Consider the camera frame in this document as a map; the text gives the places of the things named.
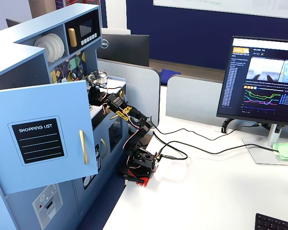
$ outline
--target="wooden floor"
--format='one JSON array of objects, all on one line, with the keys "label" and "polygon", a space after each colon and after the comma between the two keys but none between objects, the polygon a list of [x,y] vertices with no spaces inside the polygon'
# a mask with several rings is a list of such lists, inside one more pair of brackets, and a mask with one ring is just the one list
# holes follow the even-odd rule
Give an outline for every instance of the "wooden floor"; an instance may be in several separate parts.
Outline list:
[{"label": "wooden floor", "polygon": [[169,69],[172,71],[180,72],[182,75],[206,78],[210,80],[223,81],[225,70],[220,69],[210,69],[199,66],[191,66],[185,64],[179,64],[174,62],[159,61],[150,59],[149,67],[157,69],[161,72],[162,69]]}]

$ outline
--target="monitor screen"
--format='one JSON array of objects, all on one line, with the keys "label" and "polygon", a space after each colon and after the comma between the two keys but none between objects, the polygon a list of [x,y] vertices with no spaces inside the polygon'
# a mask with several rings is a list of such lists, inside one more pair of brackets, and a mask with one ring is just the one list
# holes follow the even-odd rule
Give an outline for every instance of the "monitor screen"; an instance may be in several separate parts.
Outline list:
[{"label": "monitor screen", "polygon": [[288,125],[288,41],[233,37],[217,116]]}]

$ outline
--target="gray partition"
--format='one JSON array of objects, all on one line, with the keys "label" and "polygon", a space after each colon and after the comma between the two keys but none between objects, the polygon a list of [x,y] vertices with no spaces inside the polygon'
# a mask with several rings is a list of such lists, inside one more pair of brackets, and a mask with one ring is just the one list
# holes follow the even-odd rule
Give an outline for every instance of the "gray partition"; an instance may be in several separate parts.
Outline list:
[{"label": "gray partition", "polygon": [[[220,127],[225,121],[225,118],[216,116],[221,89],[221,81],[173,75],[168,80],[166,116]],[[234,120],[228,128],[252,124],[254,122]],[[242,128],[240,131],[268,135],[268,130],[263,127]],[[281,137],[288,138],[288,126],[283,128]]]},{"label": "gray partition", "polygon": [[103,59],[98,59],[98,69],[126,79],[128,104],[159,124],[161,77],[157,70]]}]

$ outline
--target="gold knob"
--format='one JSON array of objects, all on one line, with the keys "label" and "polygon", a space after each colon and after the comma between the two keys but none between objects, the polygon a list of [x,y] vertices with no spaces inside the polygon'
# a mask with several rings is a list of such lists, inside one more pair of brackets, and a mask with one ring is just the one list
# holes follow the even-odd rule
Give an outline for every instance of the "gold knob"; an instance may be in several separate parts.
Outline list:
[{"label": "gold knob", "polygon": [[112,117],[110,117],[110,120],[112,120],[112,119],[114,119],[114,118],[116,118],[116,117],[118,117],[119,115],[118,114],[116,114],[116,115],[114,115],[114,116],[112,116]]},{"label": "gold knob", "polygon": [[120,93],[119,93],[119,97],[120,97],[120,98],[124,98],[124,96],[125,96],[125,93],[124,93],[123,90],[121,90]]},{"label": "gold knob", "polygon": [[88,164],[87,154],[86,154],[86,146],[85,146],[85,140],[84,140],[84,132],[82,130],[80,130],[79,135],[80,135],[80,140],[81,140],[84,163]]},{"label": "gold knob", "polygon": [[108,147],[107,147],[106,142],[103,140],[103,138],[101,138],[100,140],[101,140],[101,142],[104,144],[104,146],[106,148],[106,153],[101,156],[101,158],[104,159],[107,156],[107,154],[108,154]]},{"label": "gold knob", "polygon": [[109,113],[111,113],[111,112],[112,112],[112,111],[110,110],[110,106],[107,106],[107,107],[106,107],[106,113],[109,114]]}]

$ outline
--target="yellow cable tie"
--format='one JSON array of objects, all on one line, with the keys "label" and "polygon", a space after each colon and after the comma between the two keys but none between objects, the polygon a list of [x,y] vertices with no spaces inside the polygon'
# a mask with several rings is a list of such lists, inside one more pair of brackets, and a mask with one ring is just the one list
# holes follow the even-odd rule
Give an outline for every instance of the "yellow cable tie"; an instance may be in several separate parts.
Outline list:
[{"label": "yellow cable tie", "polygon": [[129,117],[125,116],[123,113],[121,113],[120,111],[117,111],[116,114],[118,116],[120,116],[121,118],[123,118],[125,121],[129,121]]},{"label": "yellow cable tie", "polygon": [[127,106],[125,109],[124,109],[124,111],[126,112],[126,113],[129,113],[129,111],[132,109],[132,107],[130,107],[130,106]]}]

